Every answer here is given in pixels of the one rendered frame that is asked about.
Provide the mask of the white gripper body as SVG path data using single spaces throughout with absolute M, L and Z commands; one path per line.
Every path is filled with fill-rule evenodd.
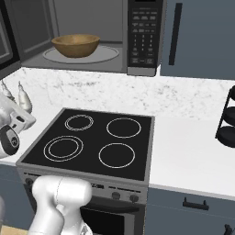
M 13 107 L 11 107 L 11 100 L 0 93 L 0 118 L 4 122 L 11 121 L 11 115 L 15 112 Z

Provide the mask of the black microwave door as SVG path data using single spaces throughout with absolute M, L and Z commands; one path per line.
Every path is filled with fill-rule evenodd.
M 0 80 L 20 67 L 17 43 L 7 13 L 6 0 L 0 0 Z

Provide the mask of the wooden bowl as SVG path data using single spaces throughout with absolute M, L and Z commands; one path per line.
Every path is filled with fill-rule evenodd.
M 98 36 L 90 34 L 64 35 L 51 40 L 54 48 L 67 58 L 83 58 L 91 55 L 99 41 Z

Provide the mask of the grey microwave turntable plate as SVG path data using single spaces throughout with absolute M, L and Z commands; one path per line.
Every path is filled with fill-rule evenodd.
M 55 48 L 49 49 L 43 53 L 43 57 L 51 62 L 66 64 L 89 64 L 107 62 L 119 55 L 119 51 L 115 48 L 107 46 L 98 46 L 96 50 L 89 56 L 83 58 L 67 58 L 60 54 Z

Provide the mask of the black oven door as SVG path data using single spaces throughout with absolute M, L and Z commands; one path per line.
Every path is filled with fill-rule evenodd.
M 84 222 L 94 235 L 142 235 L 145 207 L 138 212 L 108 213 L 82 207 Z

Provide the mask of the grey and black microwave oven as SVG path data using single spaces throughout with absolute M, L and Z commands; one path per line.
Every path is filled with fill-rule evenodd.
M 6 0 L 21 67 L 153 76 L 160 64 L 166 0 Z M 43 53 L 64 35 L 98 36 L 119 51 L 107 62 L 51 62 Z

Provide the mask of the blue-grey base cupboard door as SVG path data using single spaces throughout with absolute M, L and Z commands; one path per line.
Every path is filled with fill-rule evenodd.
M 147 205 L 145 235 L 224 235 L 226 224 L 235 235 L 233 218 Z

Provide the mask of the grey teardrop-shaped bottle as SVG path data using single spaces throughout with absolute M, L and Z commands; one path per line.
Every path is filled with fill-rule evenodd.
M 22 84 L 18 84 L 18 101 L 21 108 L 28 113 L 32 112 L 32 103 Z
M 8 88 L 6 87 L 6 84 L 3 82 L 3 80 L 1 80 L 1 86 L 2 86 L 2 90 L 3 90 L 3 94 L 15 102 L 15 98 L 13 97 L 11 92 L 8 90 Z

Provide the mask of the blue-grey base cupboard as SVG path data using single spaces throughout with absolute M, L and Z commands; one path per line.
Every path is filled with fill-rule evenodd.
M 4 224 L 28 230 L 34 211 L 15 166 L 0 164 L 0 196 L 6 204 Z

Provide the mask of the black glass hob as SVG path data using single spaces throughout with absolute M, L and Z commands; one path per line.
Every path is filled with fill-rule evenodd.
M 64 108 L 17 161 L 35 172 L 148 181 L 154 118 Z

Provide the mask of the blue-grey drawer front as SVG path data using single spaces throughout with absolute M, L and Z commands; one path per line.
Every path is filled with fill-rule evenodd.
M 183 202 L 185 198 L 188 202 L 198 204 L 202 204 L 203 201 L 206 200 L 207 204 L 209 205 L 209 210 L 184 207 Z M 148 191 L 147 205 L 182 209 L 188 212 L 197 212 L 210 216 L 235 219 L 235 201 L 210 196 L 198 196 L 193 194 L 150 188 Z

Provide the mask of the blue-grey wall cupboard door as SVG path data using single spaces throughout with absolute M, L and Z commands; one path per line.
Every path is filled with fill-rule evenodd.
M 174 66 L 174 9 L 183 3 Z M 235 0 L 167 0 L 162 76 L 235 80 Z

